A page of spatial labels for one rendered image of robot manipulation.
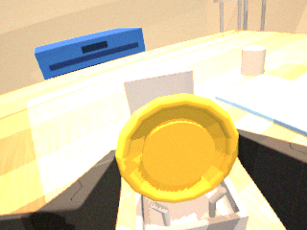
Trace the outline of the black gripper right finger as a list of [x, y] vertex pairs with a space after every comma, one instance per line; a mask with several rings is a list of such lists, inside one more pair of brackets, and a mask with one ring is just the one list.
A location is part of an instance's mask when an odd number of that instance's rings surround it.
[[237, 158], [286, 230], [307, 230], [307, 146], [236, 128]]

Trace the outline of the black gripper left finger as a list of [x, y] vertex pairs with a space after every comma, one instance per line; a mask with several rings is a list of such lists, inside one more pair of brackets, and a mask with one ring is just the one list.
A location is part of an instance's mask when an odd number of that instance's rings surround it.
[[115, 151], [38, 210], [0, 215], [0, 230], [116, 230], [122, 175]]

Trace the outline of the beige cylinder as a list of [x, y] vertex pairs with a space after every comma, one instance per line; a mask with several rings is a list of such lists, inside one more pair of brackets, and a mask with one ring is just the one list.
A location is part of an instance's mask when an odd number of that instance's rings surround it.
[[242, 48], [241, 74], [258, 77], [264, 74], [266, 48], [263, 46], [247, 46]]

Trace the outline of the yellow plate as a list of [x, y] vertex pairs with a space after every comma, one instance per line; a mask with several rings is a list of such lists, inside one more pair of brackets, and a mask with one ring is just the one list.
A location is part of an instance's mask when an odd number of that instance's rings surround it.
[[115, 158], [135, 192], [178, 203], [215, 190], [238, 151], [229, 113], [208, 98], [180, 93], [135, 110], [119, 132]]

